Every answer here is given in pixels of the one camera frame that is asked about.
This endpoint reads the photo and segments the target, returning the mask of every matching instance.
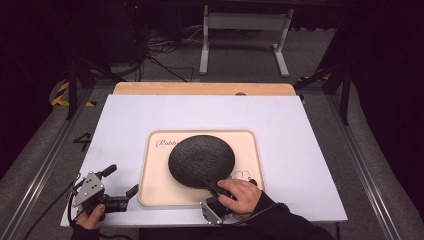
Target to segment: wooden tray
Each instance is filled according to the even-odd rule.
[[[236,158],[232,178],[257,181],[265,190],[254,134],[249,130],[161,130],[149,136],[143,173],[138,192],[139,201],[146,206],[198,205],[210,197],[203,189],[178,183],[168,169],[168,158],[175,145],[191,136],[211,135],[227,142]]]

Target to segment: textured black dome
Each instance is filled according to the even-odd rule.
[[[179,183],[192,188],[205,188],[202,180],[218,181],[233,171],[233,149],[224,140],[197,135],[184,139],[172,150],[168,167]]]

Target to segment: black cable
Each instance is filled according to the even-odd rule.
[[[275,208],[275,207],[283,207],[283,208],[287,208],[287,205],[286,205],[286,204],[284,204],[284,203],[274,203],[274,204],[270,205],[269,207],[267,207],[267,208],[265,208],[265,209],[263,209],[263,210],[261,210],[261,211],[259,211],[259,212],[256,212],[256,213],[252,214],[250,217],[248,217],[248,218],[246,218],[246,219],[240,220],[240,221],[235,222],[235,223],[220,224],[220,226],[222,226],[222,227],[230,227],[230,226],[232,227],[232,226],[238,226],[238,225],[240,225],[240,224],[243,224],[243,223],[245,223],[245,222],[247,222],[247,221],[252,220],[253,218],[255,218],[255,217],[257,217],[257,216],[261,215],[262,213],[264,213],[264,212],[266,212],[266,211],[268,211],[268,210],[270,210],[270,209],[273,209],[273,208]]]
[[[165,65],[163,65],[162,63],[160,63],[158,60],[156,60],[155,58],[153,58],[152,56],[147,56],[147,58],[152,62],[152,63],[154,63],[154,64],[157,64],[157,65],[159,65],[159,66],[161,66],[161,67],[163,67],[166,71],[168,71],[168,72],[170,72],[171,74],[173,74],[174,76],[176,76],[176,77],[178,77],[179,79],[181,79],[181,80],[183,80],[184,82],[191,82],[191,80],[192,80],[192,78],[193,78],[193,71],[194,71],[194,69],[193,69],[193,71],[191,72],[191,78],[190,78],[190,81],[187,81],[187,79],[185,79],[185,78],[183,78],[183,77],[181,77],[180,75],[178,75],[178,74],[176,74],[176,73],[174,73],[173,71],[171,71],[170,70],[170,67],[167,67],[167,66],[165,66]]]
[[[130,237],[128,237],[127,235],[123,235],[123,234],[108,236],[108,235],[104,235],[103,233],[100,233],[100,238],[104,238],[104,239],[124,238],[124,239],[128,239],[128,240],[132,240]]]
[[[180,48],[181,46],[186,46],[196,41],[202,29],[203,28],[196,29],[194,33],[192,33],[188,38],[182,39],[181,42],[168,40],[165,34],[160,34],[160,33],[150,36],[147,40],[146,48],[151,53],[155,53],[153,56],[156,56],[160,53],[172,53],[178,48]]]
[[[138,78],[137,78],[137,71],[134,73],[134,81],[135,82],[141,82],[141,78],[144,75],[144,63],[141,63],[141,66],[138,67]]]
[[[82,212],[79,212],[75,217],[74,217],[74,219],[72,219],[71,220],[71,222],[72,222],[72,224],[69,224],[71,227],[73,227],[73,226],[75,226],[75,224],[76,224],[76,222],[77,222],[77,219],[78,219],[78,217],[81,215],[81,214],[83,214],[83,213],[85,213],[86,211],[82,211]]]
[[[40,217],[38,217],[38,219],[31,225],[31,227],[29,228],[29,230],[26,232],[25,237],[23,238],[24,240],[27,239],[29,237],[29,234],[32,232],[32,230],[34,230],[35,226],[37,226],[37,224],[41,221],[41,219],[47,214],[47,212],[53,207],[53,205],[55,205],[57,203],[57,201],[59,201],[59,199],[74,185],[74,181],[72,181],[66,188],[65,190],[63,190],[59,196],[47,207],[46,210],[44,210],[44,212],[40,215]]]
[[[68,199],[68,222],[69,222],[69,226],[73,226],[73,220],[71,218],[71,207],[72,207],[72,200],[74,199],[74,193],[71,193],[71,196],[69,196]]]
[[[137,69],[140,67],[141,63],[142,63],[142,60],[136,61],[134,66],[130,67],[129,69],[123,70],[121,72],[111,72],[111,73],[118,76],[118,77],[126,76],[130,73],[137,71]],[[108,77],[106,77],[105,75],[100,74],[100,73],[94,73],[94,72],[90,72],[90,73],[91,73],[91,75],[93,75],[97,79],[109,79]]]
[[[240,35],[240,36],[243,36],[243,37],[246,37],[246,38],[248,38],[248,39],[253,39],[253,38],[255,38],[255,37],[257,37],[257,36],[259,36],[259,34],[262,32],[262,31],[259,31],[259,30],[235,30],[235,31],[232,31],[233,33],[235,33],[235,34],[237,34],[237,35]]]

